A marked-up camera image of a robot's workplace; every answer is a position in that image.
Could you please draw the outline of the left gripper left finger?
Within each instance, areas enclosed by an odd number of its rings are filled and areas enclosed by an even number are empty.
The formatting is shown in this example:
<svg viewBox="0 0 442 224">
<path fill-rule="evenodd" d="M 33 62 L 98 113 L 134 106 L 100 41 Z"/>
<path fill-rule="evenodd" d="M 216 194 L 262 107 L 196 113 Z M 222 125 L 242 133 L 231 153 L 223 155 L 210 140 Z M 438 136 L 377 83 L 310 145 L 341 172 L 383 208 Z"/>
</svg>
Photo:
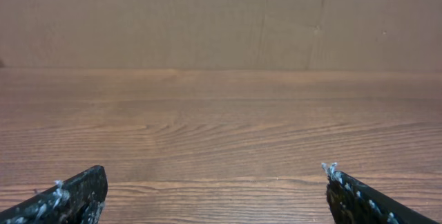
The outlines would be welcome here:
<svg viewBox="0 0 442 224">
<path fill-rule="evenodd" d="M 1 224 L 98 224 L 105 207 L 108 181 L 95 165 L 1 212 Z"/>
</svg>

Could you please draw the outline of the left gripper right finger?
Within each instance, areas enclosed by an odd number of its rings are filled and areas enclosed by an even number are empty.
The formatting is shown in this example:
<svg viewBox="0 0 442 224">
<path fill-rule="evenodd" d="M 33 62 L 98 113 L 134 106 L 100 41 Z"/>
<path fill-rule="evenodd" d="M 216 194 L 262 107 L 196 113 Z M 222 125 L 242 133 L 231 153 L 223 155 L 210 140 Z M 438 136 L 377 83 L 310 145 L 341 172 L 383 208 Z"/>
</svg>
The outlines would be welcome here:
<svg viewBox="0 0 442 224">
<path fill-rule="evenodd" d="M 437 224 L 393 198 L 323 163 L 327 174 L 326 199 L 336 224 Z"/>
</svg>

